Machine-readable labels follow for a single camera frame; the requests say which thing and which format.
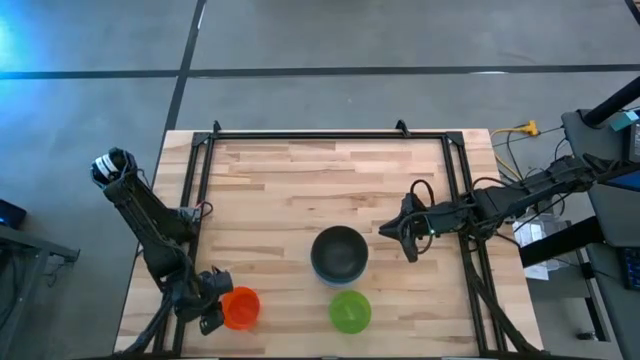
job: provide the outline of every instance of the black bowl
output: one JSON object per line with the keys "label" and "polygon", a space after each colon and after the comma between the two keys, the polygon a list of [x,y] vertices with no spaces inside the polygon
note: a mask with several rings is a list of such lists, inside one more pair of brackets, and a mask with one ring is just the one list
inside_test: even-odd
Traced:
{"label": "black bowl", "polygon": [[329,285],[356,280],[367,266],[367,243],[352,228],[333,226],[318,235],[311,247],[311,265]]}

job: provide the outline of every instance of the concrete floor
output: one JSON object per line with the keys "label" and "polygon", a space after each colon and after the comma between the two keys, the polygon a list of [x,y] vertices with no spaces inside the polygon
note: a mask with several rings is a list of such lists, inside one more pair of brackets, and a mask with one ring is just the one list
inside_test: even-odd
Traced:
{"label": "concrete floor", "polygon": [[[195,5],[0,2],[0,71],[178,69]],[[640,58],[630,46],[639,35],[623,0],[210,0],[191,67],[627,64]],[[176,128],[209,129],[213,120],[228,129],[389,128],[401,118],[413,128],[494,129],[535,119],[552,129],[563,112],[594,106],[638,75],[190,79]],[[28,231],[82,249],[53,288],[43,281],[13,358],[111,352],[136,241],[87,170],[119,146],[153,173],[175,85],[175,78],[0,80],[0,198],[29,211]],[[521,167],[546,166],[562,136],[515,142]],[[506,156],[504,146],[497,151]],[[591,213],[585,197],[568,200],[565,217]],[[534,298],[534,306],[548,350],[619,356],[573,340],[585,315],[566,311],[566,302]]]}

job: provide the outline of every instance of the wooden tabletop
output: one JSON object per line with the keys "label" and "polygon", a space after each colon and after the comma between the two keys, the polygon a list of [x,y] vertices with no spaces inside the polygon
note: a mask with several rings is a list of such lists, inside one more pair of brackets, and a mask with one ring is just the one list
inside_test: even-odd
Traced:
{"label": "wooden tabletop", "polygon": [[[488,131],[462,131],[473,178],[498,177]],[[154,192],[170,207],[180,201],[192,134],[170,131],[163,145]],[[248,332],[220,328],[202,336],[198,321],[189,323],[183,356],[477,354],[457,237],[435,239],[410,264],[398,242],[377,234],[380,224],[398,214],[400,199],[418,178],[431,183],[436,202],[450,200],[439,141],[217,141],[207,192],[214,211],[203,221],[196,268],[229,270],[234,285],[258,293],[261,312]],[[426,201],[426,191],[418,194]],[[369,246],[368,268],[353,288],[368,298],[372,319],[357,335],[341,334],[330,323],[328,304],[339,290],[323,285],[310,264],[314,238],[333,225],[358,230]],[[501,231],[512,235],[507,227]],[[517,248],[495,238],[488,242],[488,252],[499,303],[528,341],[541,348]],[[160,299],[138,258],[116,350],[135,340]],[[489,343],[494,344],[486,308],[483,313]],[[172,336],[173,324],[167,339]]]}

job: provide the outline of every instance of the green bowl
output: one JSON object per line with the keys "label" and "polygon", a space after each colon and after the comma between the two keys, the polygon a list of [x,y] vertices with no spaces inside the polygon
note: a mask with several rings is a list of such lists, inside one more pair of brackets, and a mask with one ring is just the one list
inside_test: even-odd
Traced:
{"label": "green bowl", "polygon": [[336,295],[329,304],[333,325],[345,334],[357,334],[371,321],[371,305],[364,295],[347,290]]}

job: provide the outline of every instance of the yellow cable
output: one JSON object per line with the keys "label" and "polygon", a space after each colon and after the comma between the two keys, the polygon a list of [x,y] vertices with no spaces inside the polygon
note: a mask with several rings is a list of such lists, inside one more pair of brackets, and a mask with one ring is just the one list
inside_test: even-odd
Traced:
{"label": "yellow cable", "polygon": [[[493,130],[491,132],[491,138],[493,138],[493,135],[495,134],[499,134],[499,133],[506,133],[506,132],[527,132],[524,129],[521,128],[508,128],[508,129],[497,129],[497,130]],[[505,167],[505,169],[509,170],[509,172],[511,172],[513,174],[513,176],[516,177],[516,179],[518,180],[522,180],[522,178],[520,177],[520,175],[518,174],[517,171],[513,170],[513,168],[511,168],[511,166],[509,166],[504,160],[502,160],[502,158],[498,155],[498,153],[494,152],[494,155],[496,157],[496,160],[498,160],[498,162]]]}

